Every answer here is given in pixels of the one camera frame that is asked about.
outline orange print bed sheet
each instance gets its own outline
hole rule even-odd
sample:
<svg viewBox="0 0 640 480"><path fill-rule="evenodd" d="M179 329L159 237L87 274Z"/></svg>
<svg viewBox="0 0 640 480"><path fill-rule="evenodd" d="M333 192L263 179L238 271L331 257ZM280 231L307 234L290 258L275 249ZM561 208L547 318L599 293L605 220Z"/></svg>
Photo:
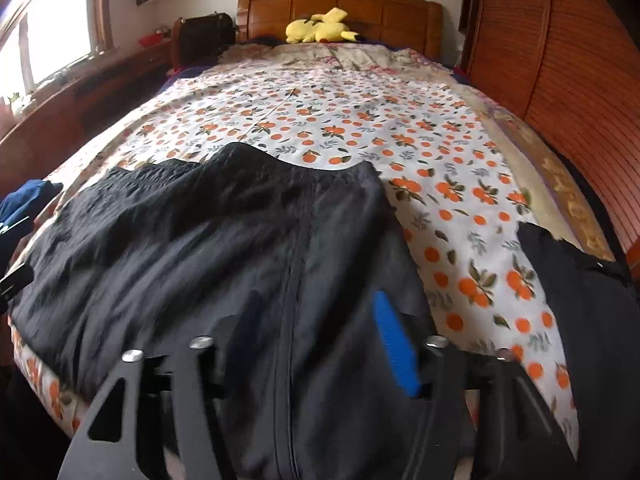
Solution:
<svg viewBox="0 0 640 480"><path fill-rule="evenodd" d="M371 162L397 209L439 332L470 351L510 348L577 450L561 339L516 237L519 221L536 222L529 197L449 72L411 50L233 47L218 66L175 82L56 170L49 178L65 191L38 219L38 232L112 166L205 162L236 141L322 170ZM12 334L16 362L72 434L86 404L15 327Z"/></svg>

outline bed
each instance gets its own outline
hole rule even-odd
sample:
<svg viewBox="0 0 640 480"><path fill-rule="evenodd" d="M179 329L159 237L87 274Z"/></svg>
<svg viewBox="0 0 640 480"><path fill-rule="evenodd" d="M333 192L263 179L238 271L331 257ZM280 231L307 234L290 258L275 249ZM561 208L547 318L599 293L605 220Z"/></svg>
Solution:
<svg viewBox="0 0 640 480"><path fill-rule="evenodd" d="M339 170L368 160L385 183L443 335L463 349L510 348L577 450L577 414L562 342L517 242L538 223L612 260L564 165L523 121L430 58L442 8L422 0L239 0L239 39L216 66L169 88L92 139L48 179L64 191L36 220L14 265L81 190L118 166L204 163L245 142L299 166ZM289 20L340 6L382 44L264 46ZM509 278L515 269L522 280ZM15 362L69 435L87 409L12 324Z"/></svg>

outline stuffed animal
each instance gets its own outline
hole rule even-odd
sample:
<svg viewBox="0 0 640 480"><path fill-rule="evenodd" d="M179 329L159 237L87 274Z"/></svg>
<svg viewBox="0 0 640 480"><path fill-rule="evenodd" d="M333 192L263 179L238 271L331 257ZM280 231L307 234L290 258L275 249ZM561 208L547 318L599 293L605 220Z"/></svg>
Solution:
<svg viewBox="0 0 640 480"><path fill-rule="evenodd" d="M314 14L310 20L296 20L287 27L287 43L312 43L318 41L356 41L357 32L351 32L342 20L347 13L334 7L326 14Z"/></svg>

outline metal screw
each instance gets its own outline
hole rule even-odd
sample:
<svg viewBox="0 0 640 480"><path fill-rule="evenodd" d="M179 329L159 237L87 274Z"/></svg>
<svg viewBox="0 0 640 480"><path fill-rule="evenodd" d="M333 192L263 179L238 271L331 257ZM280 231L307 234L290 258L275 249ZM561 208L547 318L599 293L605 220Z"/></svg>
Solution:
<svg viewBox="0 0 640 480"><path fill-rule="evenodd" d="M511 350L509 350L508 348L500 348L495 353L495 356L498 358L498 361L511 362L514 359L513 352Z"/></svg>
<svg viewBox="0 0 640 480"><path fill-rule="evenodd" d="M122 360L126 363L135 363L145 356L142 350L127 350L122 354Z"/></svg>
<svg viewBox="0 0 640 480"><path fill-rule="evenodd" d="M449 344L449 340L443 335L432 335L424 342L425 346L430 348L444 348Z"/></svg>
<svg viewBox="0 0 640 480"><path fill-rule="evenodd" d="M194 350L209 348L211 345L213 345L213 339L207 335L194 337L189 343L190 348L193 348Z"/></svg>

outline floral blanket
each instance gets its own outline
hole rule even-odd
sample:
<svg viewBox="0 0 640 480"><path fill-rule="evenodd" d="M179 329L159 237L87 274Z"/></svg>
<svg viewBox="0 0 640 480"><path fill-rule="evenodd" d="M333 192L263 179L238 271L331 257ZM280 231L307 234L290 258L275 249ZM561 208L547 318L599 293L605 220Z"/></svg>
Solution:
<svg viewBox="0 0 640 480"><path fill-rule="evenodd" d="M49 178L63 182L65 191L38 219L38 232L116 165L205 162L238 141L310 168L336 170L368 160L397 209L439 332L465 350L511 349L575 452L577 413L562 342L516 238L518 222L536 218L527 190L487 133L487 120L456 91L447 70L411 50L237 46L219 65L175 82L56 170ZM72 434L86 404L60 385L18 332L12 327L16 362Z"/></svg>

